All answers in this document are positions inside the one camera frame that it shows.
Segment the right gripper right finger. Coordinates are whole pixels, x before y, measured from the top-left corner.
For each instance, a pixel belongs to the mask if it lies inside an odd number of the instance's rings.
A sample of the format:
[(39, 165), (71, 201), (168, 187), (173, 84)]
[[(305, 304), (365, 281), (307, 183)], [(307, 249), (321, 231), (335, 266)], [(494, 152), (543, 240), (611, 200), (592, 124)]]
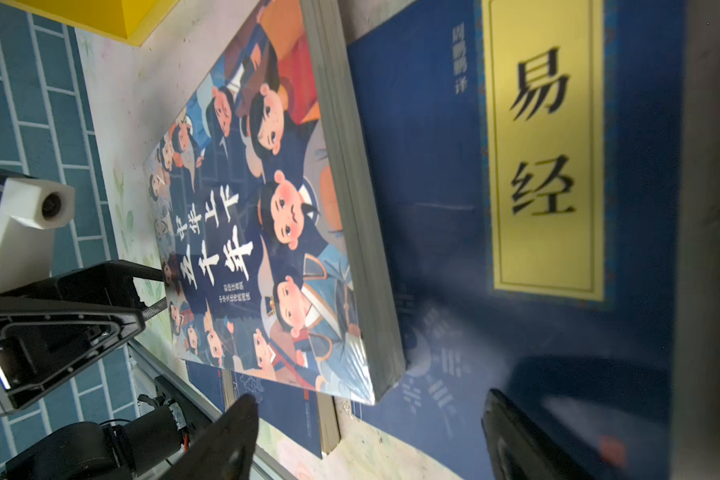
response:
[(592, 479), (498, 389), (488, 392), (481, 425), (496, 479)]

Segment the blue book yellow label Yijing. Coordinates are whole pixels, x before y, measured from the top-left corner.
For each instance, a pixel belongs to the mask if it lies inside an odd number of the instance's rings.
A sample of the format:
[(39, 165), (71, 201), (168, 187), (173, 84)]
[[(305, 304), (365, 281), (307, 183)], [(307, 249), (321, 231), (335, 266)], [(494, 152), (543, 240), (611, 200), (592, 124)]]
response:
[(720, 1), (416, 1), (349, 60), (408, 361), (353, 411), (494, 477), (720, 479)]

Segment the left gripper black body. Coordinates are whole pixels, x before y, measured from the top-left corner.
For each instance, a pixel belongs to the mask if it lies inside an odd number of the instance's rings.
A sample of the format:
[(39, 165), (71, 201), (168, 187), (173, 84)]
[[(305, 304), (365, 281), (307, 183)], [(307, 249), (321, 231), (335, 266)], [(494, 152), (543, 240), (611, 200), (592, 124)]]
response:
[(135, 280), (158, 268), (107, 261), (0, 294), (0, 417), (36, 403), (144, 331), (165, 302), (145, 304)]

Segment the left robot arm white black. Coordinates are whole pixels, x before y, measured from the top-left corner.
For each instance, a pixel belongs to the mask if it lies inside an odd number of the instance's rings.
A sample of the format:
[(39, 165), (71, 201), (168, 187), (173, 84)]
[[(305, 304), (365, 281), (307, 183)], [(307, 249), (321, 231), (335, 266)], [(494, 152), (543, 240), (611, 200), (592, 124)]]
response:
[[(137, 280), (163, 273), (106, 261), (11, 287), (0, 283), (0, 417), (44, 399), (142, 333), (167, 301), (145, 304)], [(118, 424), (78, 422), (48, 435), (5, 467), (5, 479), (134, 479), (176, 452), (187, 436), (179, 416), (156, 405)]]

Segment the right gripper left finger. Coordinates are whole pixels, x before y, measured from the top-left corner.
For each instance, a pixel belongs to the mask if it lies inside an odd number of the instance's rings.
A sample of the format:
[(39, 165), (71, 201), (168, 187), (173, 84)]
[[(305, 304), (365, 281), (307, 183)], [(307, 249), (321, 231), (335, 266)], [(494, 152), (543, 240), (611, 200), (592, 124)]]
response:
[(162, 479), (248, 479), (254, 463), (259, 431), (256, 399), (246, 394), (226, 410), (197, 392), (175, 392), (157, 398), (170, 419), (182, 424), (179, 457), (160, 475)]

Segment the colourful illustrated thick book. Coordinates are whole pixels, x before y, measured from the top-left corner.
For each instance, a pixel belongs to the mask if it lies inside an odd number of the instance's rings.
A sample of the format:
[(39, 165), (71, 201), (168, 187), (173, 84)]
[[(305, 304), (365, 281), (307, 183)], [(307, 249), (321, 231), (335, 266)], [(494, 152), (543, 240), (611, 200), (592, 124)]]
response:
[(399, 381), (335, 2), (258, 2), (144, 171), (177, 357), (367, 405)]

